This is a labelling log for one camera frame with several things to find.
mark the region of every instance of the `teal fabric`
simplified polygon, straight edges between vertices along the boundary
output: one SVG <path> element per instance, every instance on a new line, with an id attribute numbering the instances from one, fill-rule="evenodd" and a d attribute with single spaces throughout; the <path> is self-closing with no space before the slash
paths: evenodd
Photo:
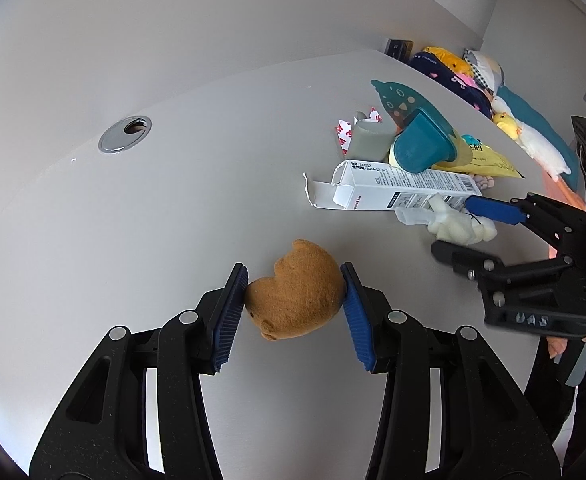
<path id="1" fill-rule="evenodd" d="M 566 184 L 575 191 L 577 189 L 578 177 L 580 174 L 580 162 L 577 158 L 576 153 L 569 148 L 569 145 L 564 142 L 559 134 L 553 130 L 553 127 L 543 117 L 542 114 L 537 112 L 530 104 L 522 99 L 515 92 L 512 92 L 506 86 L 500 86 L 497 91 L 502 99 L 506 101 L 506 104 L 510 107 L 510 111 L 516 119 L 523 123 L 533 126 L 535 130 L 545 136 L 553 146 L 562 154 L 566 164 L 570 168 L 570 175 L 562 173 L 561 177 L 564 179 Z"/>

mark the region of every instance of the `navy fabric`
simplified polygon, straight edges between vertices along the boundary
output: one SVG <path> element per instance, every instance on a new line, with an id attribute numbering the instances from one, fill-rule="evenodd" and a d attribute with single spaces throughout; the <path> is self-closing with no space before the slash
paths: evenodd
<path id="1" fill-rule="evenodd" d="M 580 162 L 577 158 L 577 154 L 570 149 L 564 139 L 553 130 L 553 127 L 548 123 L 544 116 L 515 92 L 512 92 L 506 86 L 500 86 L 497 95 L 506 101 L 506 104 L 510 108 L 510 111 L 513 112 L 513 116 L 516 119 L 529 126 L 533 126 L 535 130 L 545 136 L 548 141 L 556 147 L 557 151 L 562 154 L 566 161 L 566 165 L 570 168 L 570 175 L 561 173 L 560 176 L 564 179 L 564 182 L 575 191 L 577 189 L 577 182 L 580 175 Z"/>
<path id="2" fill-rule="evenodd" d="M 409 66 L 422 72 L 424 75 L 437 81 L 443 87 L 448 88 L 454 94 L 459 95 L 464 101 L 483 113 L 489 119 L 492 118 L 490 101 L 484 92 L 464 83 L 455 75 L 449 67 L 442 63 L 437 57 L 428 52 L 418 52 L 413 56 Z"/>

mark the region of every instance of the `metal grommet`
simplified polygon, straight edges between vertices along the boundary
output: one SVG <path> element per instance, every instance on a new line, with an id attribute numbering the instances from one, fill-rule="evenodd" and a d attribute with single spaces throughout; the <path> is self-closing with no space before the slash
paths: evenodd
<path id="1" fill-rule="evenodd" d="M 404 314 L 401 310 L 392 310 L 388 313 L 388 320 L 391 323 L 400 325 L 406 322 L 407 319 L 408 318 L 406 317 L 406 314 Z"/>
<path id="2" fill-rule="evenodd" d="M 506 304 L 506 296 L 502 291 L 497 291 L 493 294 L 493 304 L 495 306 L 504 306 Z"/>
<path id="3" fill-rule="evenodd" d="M 477 330 L 472 326 L 463 326 L 462 330 L 459 331 L 459 335 L 468 341 L 474 341 L 477 339 Z"/>
<path id="4" fill-rule="evenodd" d="M 185 310 L 180 314 L 180 323 L 190 325 L 198 320 L 198 313 L 194 310 Z"/>
<path id="5" fill-rule="evenodd" d="M 131 116 L 113 124 L 97 143 L 103 153 L 118 153 L 128 150 L 147 136 L 151 119 L 144 115 Z"/>
<path id="6" fill-rule="evenodd" d="M 109 339 L 118 341 L 127 335 L 127 329 L 123 326 L 116 326 L 109 331 Z"/>

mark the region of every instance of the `blue gripper pad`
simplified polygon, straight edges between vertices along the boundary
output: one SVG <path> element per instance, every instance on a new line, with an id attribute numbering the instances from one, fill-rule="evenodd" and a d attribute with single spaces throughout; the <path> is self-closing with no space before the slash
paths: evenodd
<path id="1" fill-rule="evenodd" d="M 217 372 L 228 361 L 237 326 L 244 310 L 244 291 L 249 282 L 249 273 L 246 267 L 242 266 L 235 279 L 232 282 L 229 281 L 230 283 L 227 283 L 223 291 L 223 294 L 228 293 L 227 299 L 213 333 L 211 364 Z"/>
<path id="2" fill-rule="evenodd" d="M 349 331 L 351 332 L 351 339 L 353 340 L 358 360 L 364 365 L 364 369 L 370 372 L 375 367 L 371 324 L 359 299 L 355 284 L 346 271 L 346 266 L 343 265 L 340 268 L 346 281 L 346 295 L 343 303 L 346 322 L 349 324 Z"/>
<path id="3" fill-rule="evenodd" d="M 493 200 L 483 196 L 473 195 L 466 199 L 464 207 L 475 216 L 486 216 L 494 222 L 517 225 L 526 222 L 526 215 L 521 209 L 510 202 Z"/>

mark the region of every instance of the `teal plastic container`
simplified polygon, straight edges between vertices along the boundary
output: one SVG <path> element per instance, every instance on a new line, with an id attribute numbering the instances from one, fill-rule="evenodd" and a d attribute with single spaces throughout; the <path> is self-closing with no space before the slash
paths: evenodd
<path id="1" fill-rule="evenodd" d="M 409 173 L 422 173 L 443 160 L 453 162 L 457 149 L 427 111 L 416 108 L 391 146 L 391 159 Z"/>

